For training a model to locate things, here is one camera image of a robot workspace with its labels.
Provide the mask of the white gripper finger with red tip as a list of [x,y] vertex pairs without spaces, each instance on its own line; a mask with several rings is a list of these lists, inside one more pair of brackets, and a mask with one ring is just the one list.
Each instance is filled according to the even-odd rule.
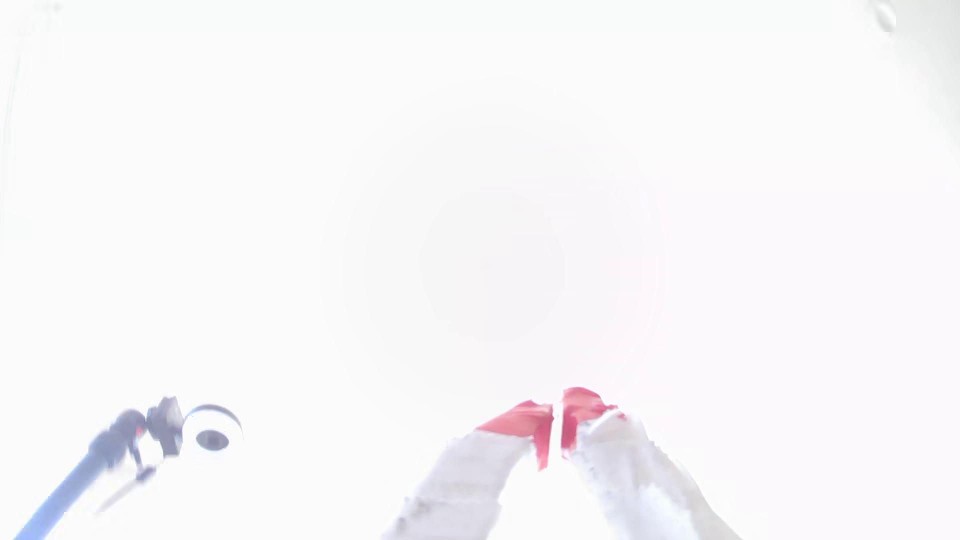
[[453,439],[407,495],[382,539],[488,539],[519,463],[546,469],[554,406],[526,400]]
[[561,398],[560,447],[616,539],[740,539],[640,419],[585,387]]

